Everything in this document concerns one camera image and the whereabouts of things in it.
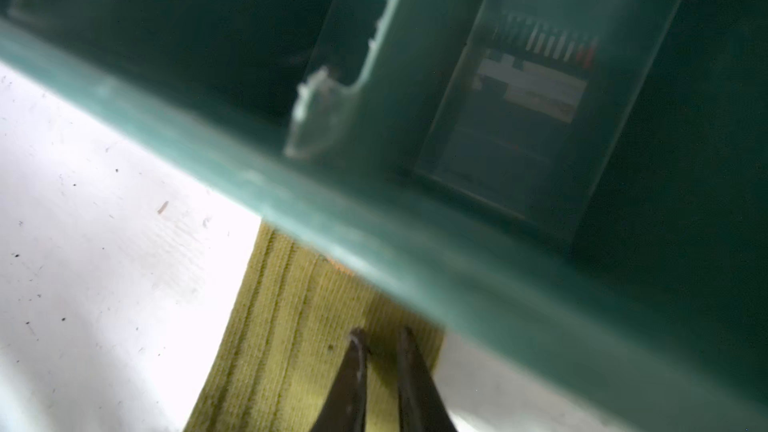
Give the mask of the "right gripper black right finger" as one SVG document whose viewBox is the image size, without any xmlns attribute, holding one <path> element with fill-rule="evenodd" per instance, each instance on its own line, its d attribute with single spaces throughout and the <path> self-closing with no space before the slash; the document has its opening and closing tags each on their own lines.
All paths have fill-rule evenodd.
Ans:
<svg viewBox="0 0 768 432">
<path fill-rule="evenodd" d="M 409 327 L 398 339 L 397 387 L 401 432 L 457 431 Z"/>
</svg>

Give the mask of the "olive green striped sock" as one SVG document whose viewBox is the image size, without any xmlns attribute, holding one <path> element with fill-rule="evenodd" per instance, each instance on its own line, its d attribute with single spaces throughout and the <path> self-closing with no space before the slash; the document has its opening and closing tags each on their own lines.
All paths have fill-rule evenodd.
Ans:
<svg viewBox="0 0 768 432">
<path fill-rule="evenodd" d="M 273 226 L 261 225 L 188 431 L 307 431 L 349 344 L 368 336 L 369 431 L 396 431 L 396 347 L 409 327 L 429 368 L 443 328 Z"/>
</svg>

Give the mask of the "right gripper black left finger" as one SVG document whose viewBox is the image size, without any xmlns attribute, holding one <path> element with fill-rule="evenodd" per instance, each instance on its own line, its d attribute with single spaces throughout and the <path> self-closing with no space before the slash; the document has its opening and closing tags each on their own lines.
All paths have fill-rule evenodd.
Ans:
<svg viewBox="0 0 768 432">
<path fill-rule="evenodd" d="M 368 339 L 353 328 L 349 344 L 312 432 L 364 432 L 367 404 Z"/>
</svg>

